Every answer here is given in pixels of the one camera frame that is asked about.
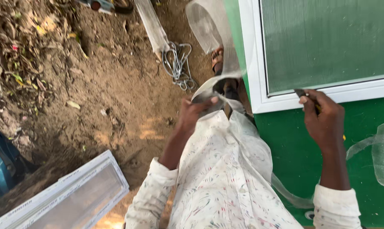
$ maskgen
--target white window frame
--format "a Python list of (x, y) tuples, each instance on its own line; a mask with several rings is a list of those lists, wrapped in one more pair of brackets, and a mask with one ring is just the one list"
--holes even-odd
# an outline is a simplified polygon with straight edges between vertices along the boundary
[[(240, 19), (245, 48), (245, 57), (252, 60), (247, 63), (247, 75), (249, 80), (251, 108), (254, 114), (301, 108), (299, 98), (292, 93), (284, 95), (267, 96), (266, 69), (263, 55), (263, 34), (261, 28), (260, 8), (262, 0), (238, 0), (240, 7)], [(319, 89), (325, 92), (337, 103), (375, 99), (384, 97), (384, 75), (382, 79), (359, 83), (330, 86)]]

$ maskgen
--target right hand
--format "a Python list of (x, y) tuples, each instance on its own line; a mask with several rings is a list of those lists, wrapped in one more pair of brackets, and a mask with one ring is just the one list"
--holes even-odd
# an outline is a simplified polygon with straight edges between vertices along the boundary
[[(323, 92), (304, 91), (309, 96), (302, 96), (299, 103), (304, 107), (304, 121), (309, 135), (319, 145), (323, 156), (343, 151), (345, 109)], [(315, 102), (319, 103), (322, 108), (319, 115), (315, 110)]]

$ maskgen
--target dirt ground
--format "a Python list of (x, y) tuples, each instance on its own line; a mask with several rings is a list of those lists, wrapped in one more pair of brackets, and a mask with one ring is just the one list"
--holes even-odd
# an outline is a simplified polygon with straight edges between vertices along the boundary
[[(170, 41), (192, 45), (189, 66), (201, 85), (213, 72), (185, 16), (188, 1), (162, 3), (154, 6), (158, 18)], [(24, 85), (0, 74), (0, 130), (35, 164), (46, 164), (59, 148), (73, 147), (86, 160), (110, 149), (130, 193), (94, 228), (121, 228), (151, 160), (162, 154), (178, 120), (181, 98), (190, 92), (172, 84), (136, 8), (129, 15), (107, 15), (74, 1), (1, 0), (2, 10), (18, 24), (16, 40), (24, 44), (22, 34), (34, 38), (37, 50), (30, 61), (37, 70), (31, 76), (20, 71)], [(54, 24), (44, 23), (49, 18)], [(71, 33), (78, 35), (88, 58), (75, 38), (66, 38)], [(22, 52), (21, 45), (14, 51)]]

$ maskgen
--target foot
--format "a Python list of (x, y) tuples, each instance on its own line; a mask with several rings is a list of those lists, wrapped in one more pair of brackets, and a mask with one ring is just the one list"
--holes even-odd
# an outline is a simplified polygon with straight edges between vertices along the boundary
[(215, 75), (220, 75), (223, 70), (223, 47), (220, 46), (212, 52), (212, 70), (215, 72)]

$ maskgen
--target window screen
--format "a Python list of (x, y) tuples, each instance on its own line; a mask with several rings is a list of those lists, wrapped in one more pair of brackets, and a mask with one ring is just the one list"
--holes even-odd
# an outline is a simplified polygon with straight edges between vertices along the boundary
[(384, 78), (384, 0), (261, 0), (269, 95)]

